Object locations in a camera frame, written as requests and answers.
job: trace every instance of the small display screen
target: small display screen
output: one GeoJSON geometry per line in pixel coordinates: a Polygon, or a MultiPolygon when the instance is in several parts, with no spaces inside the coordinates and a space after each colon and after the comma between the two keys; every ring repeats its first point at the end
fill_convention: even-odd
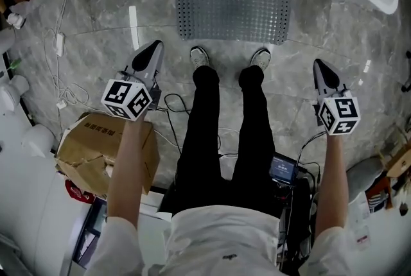
{"type": "Polygon", "coordinates": [[[293,180],[295,163],[288,162],[279,157],[273,157],[270,168],[270,176],[276,180],[281,180],[291,184],[293,180]]]}

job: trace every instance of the white shirt sleeve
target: white shirt sleeve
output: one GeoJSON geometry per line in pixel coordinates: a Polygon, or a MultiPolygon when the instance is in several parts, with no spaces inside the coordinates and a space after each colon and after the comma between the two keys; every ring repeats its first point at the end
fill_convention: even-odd
{"type": "Polygon", "coordinates": [[[341,227],[323,231],[315,240],[308,260],[300,267],[301,276],[352,275],[347,262],[348,235],[341,227]]]}
{"type": "Polygon", "coordinates": [[[143,268],[136,228],[126,219],[107,218],[85,276],[139,276],[143,268]]]}

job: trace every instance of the perforated metal plate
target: perforated metal plate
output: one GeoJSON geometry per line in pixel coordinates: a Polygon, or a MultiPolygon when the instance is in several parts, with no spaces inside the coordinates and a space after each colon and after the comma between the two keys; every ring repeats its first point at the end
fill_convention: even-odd
{"type": "Polygon", "coordinates": [[[243,40],[282,44],[290,0],[176,0],[183,39],[243,40]]]}

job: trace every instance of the white sneaker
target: white sneaker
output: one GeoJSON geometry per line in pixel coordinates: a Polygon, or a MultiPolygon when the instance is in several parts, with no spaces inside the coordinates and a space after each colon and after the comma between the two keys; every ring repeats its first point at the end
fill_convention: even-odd
{"type": "Polygon", "coordinates": [[[202,47],[191,48],[190,57],[195,69],[200,66],[210,66],[210,59],[202,47]]]}
{"type": "Polygon", "coordinates": [[[18,13],[12,12],[8,17],[7,17],[7,22],[10,25],[13,25],[17,30],[21,29],[21,27],[24,25],[26,22],[26,19],[22,16],[19,15],[18,13]]]}
{"type": "Polygon", "coordinates": [[[251,58],[250,66],[256,65],[260,67],[263,71],[268,67],[271,60],[271,53],[266,48],[261,48],[257,50],[256,53],[251,58]]]}

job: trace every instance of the floor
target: floor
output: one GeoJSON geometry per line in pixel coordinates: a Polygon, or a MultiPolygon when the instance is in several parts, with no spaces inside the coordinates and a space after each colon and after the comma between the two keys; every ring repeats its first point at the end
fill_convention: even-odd
{"type": "MultiPolygon", "coordinates": [[[[66,35],[64,56],[57,59],[50,28],[56,27],[63,0],[31,0],[15,7],[27,17],[16,31],[16,43],[9,50],[11,60],[22,58],[17,73],[30,82],[31,90],[23,99],[32,117],[47,126],[58,141],[62,129],[74,123],[83,105],[60,111],[56,107],[53,82],[45,63],[44,46],[51,70],[57,71],[66,85],[76,83],[89,93],[87,105],[102,108],[100,98],[107,80],[124,67],[138,46],[160,39],[166,55],[158,82],[163,94],[178,93],[190,106],[193,101],[193,67],[189,50],[205,47],[220,75],[220,126],[239,130],[242,122],[242,96],[238,74],[247,66],[253,52],[263,44],[222,40],[180,39],[175,26],[175,0],[67,0],[60,31],[66,35]],[[130,22],[130,10],[136,8],[137,22],[130,22]]],[[[347,166],[369,157],[381,143],[387,129],[403,125],[411,110],[409,94],[403,94],[410,67],[405,58],[411,34],[411,0],[400,0],[394,15],[368,10],[352,3],[331,0],[292,0],[288,40],[282,46],[265,45],[272,61],[265,73],[263,90],[268,101],[270,126],[279,153],[296,158],[304,144],[322,129],[317,126],[312,105],[316,92],[312,66],[322,58],[337,66],[358,97],[362,120],[350,136],[345,136],[347,166]]],[[[70,88],[79,99],[84,93],[70,88]]],[[[181,108],[178,100],[172,101],[181,108]]],[[[174,141],[166,115],[149,112],[147,119],[169,140],[174,141]]],[[[179,143],[186,133],[188,116],[171,113],[179,143]]],[[[220,130],[221,153],[236,152],[238,133],[220,130]]],[[[157,136],[161,163],[155,184],[167,187],[173,179],[179,152],[157,136]]],[[[304,150],[303,162],[323,165],[325,138],[312,142],[304,150]]],[[[235,159],[222,159],[222,175],[229,178],[235,159]]]]}

